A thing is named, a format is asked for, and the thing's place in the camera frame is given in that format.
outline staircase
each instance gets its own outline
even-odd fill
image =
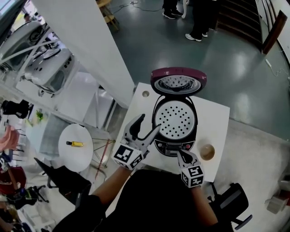
[[[217,27],[230,31],[262,49],[260,17],[255,0],[219,0]]]

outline maroon lid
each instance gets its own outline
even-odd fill
[[[193,68],[160,68],[152,71],[150,82],[160,95],[191,96],[205,87],[207,75]]]

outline white pillar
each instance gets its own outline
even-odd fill
[[[129,107],[134,83],[95,0],[33,0],[45,21],[122,106]]]

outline black and white marker cube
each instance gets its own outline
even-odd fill
[[[113,156],[113,160],[127,169],[133,170],[143,159],[142,152],[122,143],[116,144],[117,152]]]
[[[202,185],[204,180],[202,166],[196,165],[181,169],[181,179],[189,188]]]

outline small round white table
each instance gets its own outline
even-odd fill
[[[83,147],[72,147],[66,144],[67,141],[82,142]],[[68,125],[60,135],[58,152],[64,165],[69,170],[74,172],[83,171],[90,165],[94,152],[90,133],[79,124]]]

